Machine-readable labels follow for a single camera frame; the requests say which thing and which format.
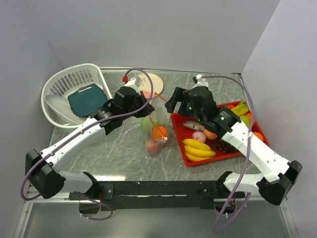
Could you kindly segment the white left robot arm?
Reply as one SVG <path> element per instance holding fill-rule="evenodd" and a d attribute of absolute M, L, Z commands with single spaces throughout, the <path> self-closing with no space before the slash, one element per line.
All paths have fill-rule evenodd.
<path fill-rule="evenodd" d="M 143 118 L 153 111 L 153 106 L 142 92 L 122 86 L 114 98 L 93 111 L 81 126 L 64 139 L 42 152 L 30 150 L 25 159 L 25 180 L 44 199 L 55 196 L 67 186 L 87 199 L 95 198 L 99 190 L 91 176 L 65 173 L 63 167 L 85 147 L 120 127 L 124 120 Z"/>

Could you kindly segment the pink peach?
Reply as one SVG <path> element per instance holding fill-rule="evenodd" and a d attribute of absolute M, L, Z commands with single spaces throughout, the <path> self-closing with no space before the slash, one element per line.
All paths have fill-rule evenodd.
<path fill-rule="evenodd" d="M 146 149 L 149 154 L 156 154 L 161 150 L 161 143 L 159 141 L 149 139 L 146 142 Z"/>

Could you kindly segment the green cabbage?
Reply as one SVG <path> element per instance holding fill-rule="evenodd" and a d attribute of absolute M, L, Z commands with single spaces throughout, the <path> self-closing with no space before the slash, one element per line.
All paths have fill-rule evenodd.
<path fill-rule="evenodd" d="M 158 126 L 159 121 L 157 118 L 150 118 L 150 116 L 146 116 L 141 120 L 140 128 L 141 131 L 145 134 L 150 134 L 154 126 Z"/>

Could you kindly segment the clear zip top bag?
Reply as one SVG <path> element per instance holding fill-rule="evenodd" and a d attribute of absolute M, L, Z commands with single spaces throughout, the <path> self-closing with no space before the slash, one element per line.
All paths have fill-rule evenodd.
<path fill-rule="evenodd" d="M 155 93 L 150 102 L 154 111 L 144 117 L 140 123 L 146 152 L 149 156 L 159 153 L 169 141 L 168 125 L 170 113 L 167 112 L 165 107 L 166 102 L 166 99 Z"/>

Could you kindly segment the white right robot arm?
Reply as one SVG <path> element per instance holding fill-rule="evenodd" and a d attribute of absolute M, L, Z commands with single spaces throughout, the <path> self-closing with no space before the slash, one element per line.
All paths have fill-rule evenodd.
<path fill-rule="evenodd" d="M 178 102 L 181 116 L 195 118 L 205 129 L 245 155 L 260 171 L 255 175 L 224 173 L 216 186 L 217 193 L 224 198 L 235 191 L 259 193 L 267 202 L 280 205 L 296 183 L 302 164 L 296 160 L 290 162 L 274 152 L 232 110 L 219 108 L 208 87 L 175 88 L 165 104 L 167 111 L 172 113 Z"/>

